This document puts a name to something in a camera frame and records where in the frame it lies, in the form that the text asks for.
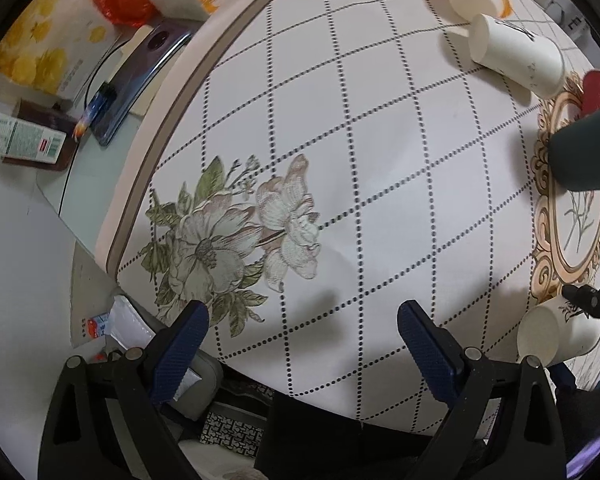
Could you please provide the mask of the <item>white paper cup with sketch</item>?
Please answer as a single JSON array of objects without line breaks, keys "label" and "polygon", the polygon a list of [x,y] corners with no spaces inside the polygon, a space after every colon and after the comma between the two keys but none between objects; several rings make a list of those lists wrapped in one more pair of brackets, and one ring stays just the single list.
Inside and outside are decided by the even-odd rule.
[{"label": "white paper cup with sketch", "polygon": [[600,320],[562,296],[537,304],[517,332],[518,358],[535,356],[544,367],[585,356],[600,341]]}]

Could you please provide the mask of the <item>dark green yellow-lined cup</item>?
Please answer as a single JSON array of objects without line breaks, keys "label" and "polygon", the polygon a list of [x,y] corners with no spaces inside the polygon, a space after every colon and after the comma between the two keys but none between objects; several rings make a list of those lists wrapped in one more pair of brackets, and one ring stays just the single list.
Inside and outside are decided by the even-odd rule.
[{"label": "dark green yellow-lined cup", "polygon": [[558,130],[548,142],[554,179],[572,192],[600,190],[600,110]]}]

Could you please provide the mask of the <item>red ribbed paper cup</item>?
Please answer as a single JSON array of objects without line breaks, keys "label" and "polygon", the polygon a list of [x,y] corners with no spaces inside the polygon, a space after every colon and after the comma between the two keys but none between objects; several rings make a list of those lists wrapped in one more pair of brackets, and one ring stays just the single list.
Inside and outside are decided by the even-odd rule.
[{"label": "red ribbed paper cup", "polygon": [[586,117],[600,110],[600,70],[590,70],[582,79],[581,116]]}]

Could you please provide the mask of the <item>plain white paper cup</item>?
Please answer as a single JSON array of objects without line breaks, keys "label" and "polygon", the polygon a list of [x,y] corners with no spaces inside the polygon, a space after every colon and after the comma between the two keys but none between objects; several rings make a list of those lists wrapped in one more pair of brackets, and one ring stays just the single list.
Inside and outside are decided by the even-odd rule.
[{"label": "plain white paper cup", "polygon": [[541,99],[562,90],[566,62],[558,45],[511,22],[477,14],[468,30],[471,59],[520,84]]}]

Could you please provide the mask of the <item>green white medicine box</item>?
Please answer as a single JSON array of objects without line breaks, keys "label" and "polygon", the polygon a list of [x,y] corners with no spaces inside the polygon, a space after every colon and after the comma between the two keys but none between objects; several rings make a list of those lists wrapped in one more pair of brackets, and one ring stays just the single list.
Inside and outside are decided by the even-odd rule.
[{"label": "green white medicine box", "polygon": [[0,113],[0,157],[54,164],[65,140],[63,132]]}]

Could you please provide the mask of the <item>floral diamond pattern tablecloth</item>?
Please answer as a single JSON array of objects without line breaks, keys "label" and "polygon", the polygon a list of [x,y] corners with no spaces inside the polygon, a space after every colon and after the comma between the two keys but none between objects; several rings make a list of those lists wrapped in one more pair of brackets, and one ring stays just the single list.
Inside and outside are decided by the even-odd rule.
[{"label": "floral diamond pattern tablecloth", "polygon": [[590,62],[534,0],[510,19],[562,51],[542,101],[474,62],[449,0],[273,0],[189,102],[148,180],[116,278],[204,350],[337,414],[432,434],[444,407],[396,328],[407,299],[513,361],[524,315],[600,285],[600,192],[559,192],[547,137]]}]

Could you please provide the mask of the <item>purple smartphone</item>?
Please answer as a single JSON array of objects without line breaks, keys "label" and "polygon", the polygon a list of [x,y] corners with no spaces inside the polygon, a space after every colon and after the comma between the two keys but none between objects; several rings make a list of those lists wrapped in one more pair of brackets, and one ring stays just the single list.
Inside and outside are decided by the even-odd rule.
[{"label": "purple smartphone", "polygon": [[170,61],[200,29],[201,22],[163,20],[135,47],[88,102],[87,129],[106,148],[132,106]]}]

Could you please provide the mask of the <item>yellow floral package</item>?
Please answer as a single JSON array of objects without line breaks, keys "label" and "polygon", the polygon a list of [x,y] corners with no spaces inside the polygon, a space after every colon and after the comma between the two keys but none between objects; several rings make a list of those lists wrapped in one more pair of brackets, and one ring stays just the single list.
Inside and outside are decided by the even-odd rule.
[{"label": "yellow floral package", "polygon": [[117,39],[92,0],[32,0],[0,42],[0,73],[74,100]]}]

